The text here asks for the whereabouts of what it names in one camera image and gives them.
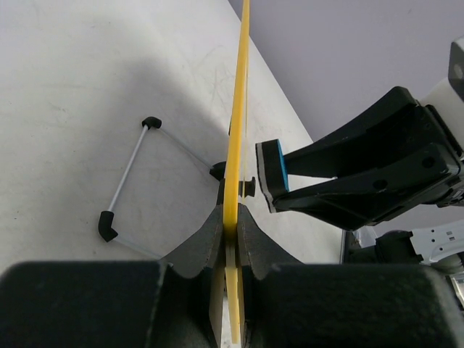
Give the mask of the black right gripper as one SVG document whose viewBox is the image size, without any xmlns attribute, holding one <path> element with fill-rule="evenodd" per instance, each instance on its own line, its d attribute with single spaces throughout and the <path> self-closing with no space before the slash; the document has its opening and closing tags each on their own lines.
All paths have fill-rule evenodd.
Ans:
<svg viewBox="0 0 464 348">
<path fill-rule="evenodd" d="M 361 159 L 376 137 L 401 119 L 401 159 L 370 169 Z M 372 106 L 327 136 L 284 157 L 289 175 L 337 178 L 290 191 L 275 201 L 281 211 L 301 212 L 353 231 L 391 220 L 419 204 L 463 206 L 463 149 L 431 105 L 393 87 Z"/>
</svg>

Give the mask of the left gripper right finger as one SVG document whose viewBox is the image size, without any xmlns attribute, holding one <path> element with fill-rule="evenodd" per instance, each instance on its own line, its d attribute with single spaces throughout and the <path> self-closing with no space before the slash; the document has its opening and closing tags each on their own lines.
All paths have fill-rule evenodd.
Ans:
<svg viewBox="0 0 464 348">
<path fill-rule="evenodd" d="M 461 347 L 463 316 L 420 265 L 308 265 L 239 208 L 243 347 Z"/>
</svg>

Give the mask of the yellow framed whiteboard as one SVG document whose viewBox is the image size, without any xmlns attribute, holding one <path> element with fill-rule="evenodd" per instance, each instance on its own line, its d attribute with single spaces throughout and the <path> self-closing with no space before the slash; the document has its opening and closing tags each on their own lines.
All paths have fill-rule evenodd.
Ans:
<svg viewBox="0 0 464 348">
<path fill-rule="evenodd" d="M 223 195 L 223 236 L 225 252 L 225 285 L 228 297 L 228 312 L 231 342 L 240 342 L 240 301 L 238 266 L 238 216 L 240 188 L 241 145 L 243 122 L 247 119 L 248 68 L 249 68 L 250 2 L 242 2 L 241 28 L 236 64 L 233 106 L 230 121 L 228 154 L 225 165 Z"/>
</svg>

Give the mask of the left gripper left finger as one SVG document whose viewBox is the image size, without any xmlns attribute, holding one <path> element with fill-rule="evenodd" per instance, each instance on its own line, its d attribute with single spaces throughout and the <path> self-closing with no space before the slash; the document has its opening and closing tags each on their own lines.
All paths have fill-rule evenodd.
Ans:
<svg viewBox="0 0 464 348">
<path fill-rule="evenodd" d="M 222 209 L 161 260 L 22 262 L 1 276 L 3 347 L 218 347 Z"/>
</svg>

